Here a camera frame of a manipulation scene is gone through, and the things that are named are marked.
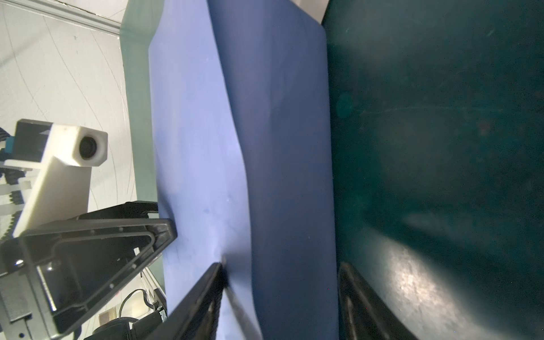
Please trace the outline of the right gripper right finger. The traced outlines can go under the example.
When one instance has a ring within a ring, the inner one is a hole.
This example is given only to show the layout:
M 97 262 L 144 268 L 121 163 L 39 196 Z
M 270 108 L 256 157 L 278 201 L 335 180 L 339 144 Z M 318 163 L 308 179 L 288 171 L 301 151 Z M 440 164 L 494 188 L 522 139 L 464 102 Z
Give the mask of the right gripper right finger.
M 340 264 L 338 285 L 347 339 L 417 339 L 350 263 Z

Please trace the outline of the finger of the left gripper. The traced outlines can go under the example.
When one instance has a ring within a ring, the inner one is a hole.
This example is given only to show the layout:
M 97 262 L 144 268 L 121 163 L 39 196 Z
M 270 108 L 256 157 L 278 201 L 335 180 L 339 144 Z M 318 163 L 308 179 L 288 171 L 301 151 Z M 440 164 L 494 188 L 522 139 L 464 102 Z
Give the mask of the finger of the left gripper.
M 78 338 L 83 324 L 176 238 L 153 202 L 33 227 L 1 244 L 1 332 Z

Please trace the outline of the light blue wrapping paper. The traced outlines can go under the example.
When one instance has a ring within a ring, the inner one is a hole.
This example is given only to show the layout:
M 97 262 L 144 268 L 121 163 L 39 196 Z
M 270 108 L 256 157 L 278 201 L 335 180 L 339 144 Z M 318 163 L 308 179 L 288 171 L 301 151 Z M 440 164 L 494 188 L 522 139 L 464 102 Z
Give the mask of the light blue wrapping paper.
M 337 339 L 324 28 L 291 1 L 166 1 L 149 63 L 169 314 L 219 262 L 219 339 Z

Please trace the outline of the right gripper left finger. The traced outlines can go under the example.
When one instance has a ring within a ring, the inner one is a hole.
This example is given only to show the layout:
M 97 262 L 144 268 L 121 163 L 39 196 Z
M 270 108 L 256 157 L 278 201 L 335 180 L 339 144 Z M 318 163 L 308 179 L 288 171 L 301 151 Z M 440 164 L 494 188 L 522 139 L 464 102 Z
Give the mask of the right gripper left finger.
M 176 309 L 147 338 L 156 340 L 213 340 L 216 338 L 225 274 L 212 263 Z

